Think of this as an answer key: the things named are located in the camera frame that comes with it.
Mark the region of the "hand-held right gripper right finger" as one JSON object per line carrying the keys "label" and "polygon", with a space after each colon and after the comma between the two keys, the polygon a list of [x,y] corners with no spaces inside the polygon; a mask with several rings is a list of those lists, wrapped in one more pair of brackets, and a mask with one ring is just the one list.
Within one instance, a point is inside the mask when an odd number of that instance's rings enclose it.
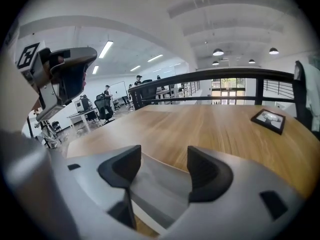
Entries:
{"label": "hand-held right gripper right finger", "polygon": [[250,159],[189,146],[187,169],[188,207],[164,240],[271,240],[305,203],[284,179]]}

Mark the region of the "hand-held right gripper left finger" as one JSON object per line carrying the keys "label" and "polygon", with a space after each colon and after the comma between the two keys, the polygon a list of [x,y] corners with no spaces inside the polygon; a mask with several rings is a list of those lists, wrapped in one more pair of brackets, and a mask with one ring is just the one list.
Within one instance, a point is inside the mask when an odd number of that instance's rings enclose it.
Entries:
{"label": "hand-held right gripper left finger", "polygon": [[51,154],[59,191],[76,232],[70,240],[146,240],[137,232],[130,185],[141,166],[141,146],[65,159]]}

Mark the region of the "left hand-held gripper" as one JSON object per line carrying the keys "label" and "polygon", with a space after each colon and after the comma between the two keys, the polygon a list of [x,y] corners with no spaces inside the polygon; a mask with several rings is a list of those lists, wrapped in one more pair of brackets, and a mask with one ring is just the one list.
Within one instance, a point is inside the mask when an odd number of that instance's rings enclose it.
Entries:
{"label": "left hand-held gripper", "polygon": [[27,102],[33,109],[42,108],[38,122],[48,121],[72,102],[82,91],[83,73],[96,60],[92,47],[51,51],[38,44],[26,47],[13,69],[24,77],[37,97]]}

